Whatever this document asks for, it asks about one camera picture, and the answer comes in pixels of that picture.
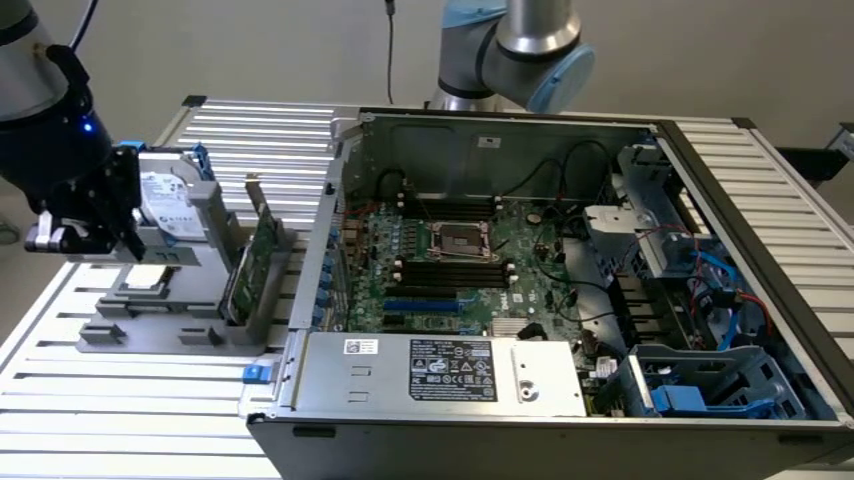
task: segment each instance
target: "blue tab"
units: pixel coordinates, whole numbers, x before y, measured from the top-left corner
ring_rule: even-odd
[[[321,267],[326,273],[333,273],[333,266],[336,265],[336,260],[330,257],[330,254],[324,257],[324,266]]]
[[[119,145],[125,145],[126,147],[134,147],[141,152],[146,150],[146,142],[141,142],[139,140],[125,140],[119,142]]]
[[[268,385],[273,379],[273,367],[247,365],[243,369],[243,383],[246,385]]]
[[[321,307],[316,307],[312,311],[312,324],[320,325],[324,322],[324,317],[326,316],[326,310]]]
[[[333,288],[333,274],[321,272],[321,282],[318,282],[318,287],[329,290]]]

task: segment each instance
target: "black cable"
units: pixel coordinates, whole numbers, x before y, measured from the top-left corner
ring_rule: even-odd
[[[562,221],[562,223],[569,222],[570,220],[573,220],[574,218],[578,218],[580,216],[573,216],[568,219],[565,219]],[[541,239],[544,238],[544,233],[546,232],[546,225],[542,226],[540,234],[537,235],[537,239],[534,240],[534,247],[537,248],[537,245],[540,244]],[[546,271],[546,269],[544,268],[544,262],[540,261],[540,258],[537,257],[537,252],[534,253],[534,261],[537,262],[537,267],[540,268],[540,271],[542,272],[544,275],[546,275],[546,277],[550,280],[554,280],[556,282],[564,283],[566,285],[588,285],[592,287],[596,287],[597,289],[600,289],[602,292],[605,292],[606,294],[609,293],[608,288],[605,288],[602,285],[594,283],[594,282],[586,282],[584,280],[568,280],[565,278],[557,277],[554,276],[552,273],[549,273]]]
[[[396,104],[396,99],[392,96],[392,69],[394,65],[394,52],[396,52],[396,2],[394,0],[386,0],[386,16],[389,16],[389,60],[386,62],[386,96],[389,97],[389,104]]]
[[[510,239],[500,243],[498,246],[493,249],[493,252],[498,252],[502,248],[505,248],[505,245],[508,245],[509,242],[510,242]]]
[[[75,37],[71,40],[69,46],[74,52],[78,51],[78,47],[81,46],[81,42],[83,41],[83,37],[86,36],[86,32],[90,29],[90,23],[93,23],[93,16],[95,15],[95,9],[98,8],[98,2],[101,0],[90,0],[90,5],[86,8],[86,13],[83,14],[83,20],[81,21],[81,26],[78,27],[78,33],[75,33]]]
[[[520,183],[517,183],[513,188],[508,189],[505,191],[505,193],[502,193],[502,197],[506,197],[508,195],[510,195],[512,193],[514,193],[517,190],[520,190],[522,187],[525,187],[525,185],[532,181],[532,179],[534,178],[534,175],[537,175],[537,172],[540,172],[540,169],[544,168],[544,166],[552,163],[554,164],[558,169],[561,169],[561,164],[558,163],[558,161],[554,158],[546,158],[542,162],[540,162],[537,164],[537,167],[534,167],[534,171],[532,173],[529,173],[529,176],[525,177],[522,179],[522,181]]]
[[[401,168],[386,168],[382,172],[380,172],[380,175],[377,176],[377,183],[374,184],[374,201],[377,202],[380,202],[382,199],[381,190],[384,189],[384,180],[386,180],[386,177],[393,173],[401,175],[402,179],[406,178],[406,173]]]
[[[598,203],[600,197],[602,197],[602,192],[609,185],[612,177],[614,176],[614,165],[612,164],[612,153],[609,152],[609,149],[602,144],[602,142],[597,140],[582,140],[576,145],[573,145],[573,147],[570,147],[570,149],[566,152],[566,155],[564,156],[564,165],[561,166],[561,182],[564,184],[564,188],[566,188],[566,167],[570,164],[570,159],[573,158],[573,154],[580,148],[585,146],[594,146],[600,148],[605,157],[605,162],[608,167],[606,177],[602,180],[602,186],[600,187],[600,191],[597,192],[597,198],[594,199],[594,202]]]
[[[566,299],[570,298],[569,295],[565,295],[564,298],[561,299],[561,302],[558,303],[558,306],[556,307],[556,313],[561,316],[561,318],[564,320],[566,320],[568,322],[572,323],[585,323],[585,322],[592,322],[594,320],[601,319],[602,317],[608,317],[609,315],[617,315],[617,313],[612,312],[605,312],[601,313],[598,315],[594,315],[590,318],[570,318],[564,314],[562,308],[564,308],[564,304],[566,303]]]

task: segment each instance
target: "blue plastic latch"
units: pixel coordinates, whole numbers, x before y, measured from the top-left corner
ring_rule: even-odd
[[[330,288],[333,288],[332,273],[321,272],[321,282],[318,282],[318,287],[324,288],[325,290],[329,290]]]
[[[700,388],[689,385],[665,385],[652,393],[656,411],[665,417],[780,418],[771,399],[748,405],[707,405]]]
[[[336,261],[333,260],[333,257],[330,257],[330,255],[328,254],[328,256],[324,257],[324,266],[321,268],[326,273],[333,273],[334,265],[336,265]]]
[[[217,176],[214,175],[214,167],[211,166],[211,156],[209,154],[209,149],[205,148],[202,143],[197,143],[193,147],[193,152],[199,157],[199,171],[202,171],[202,180],[214,181],[217,180]]]
[[[247,365],[243,369],[243,383],[246,385],[268,385],[273,379],[273,367]]]
[[[324,289],[318,289],[318,297],[316,298],[316,305],[326,307],[330,304],[330,292]]]
[[[134,147],[141,152],[146,150],[146,142],[141,142],[139,140],[125,140],[123,142],[119,142],[119,145]]]
[[[321,307],[316,307],[312,311],[312,324],[320,325],[324,322],[324,317],[326,316],[326,310]]]

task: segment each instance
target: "gray wall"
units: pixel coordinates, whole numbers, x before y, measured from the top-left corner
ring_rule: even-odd
[[[86,0],[34,0],[58,40]],[[400,103],[436,87],[441,0],[398,0]],[[751,116],[821,145],[854,120],[851,0],[578,0],[600,63],[574,109]],[[106,0],[82,56],[118,138],[154,139],[189,93],[385,102],[381,0]]]

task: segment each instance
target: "warning label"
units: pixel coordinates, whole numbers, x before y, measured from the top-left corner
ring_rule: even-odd
[[[412,340],[410,396],[418,401],[497,402],[493,344]]]

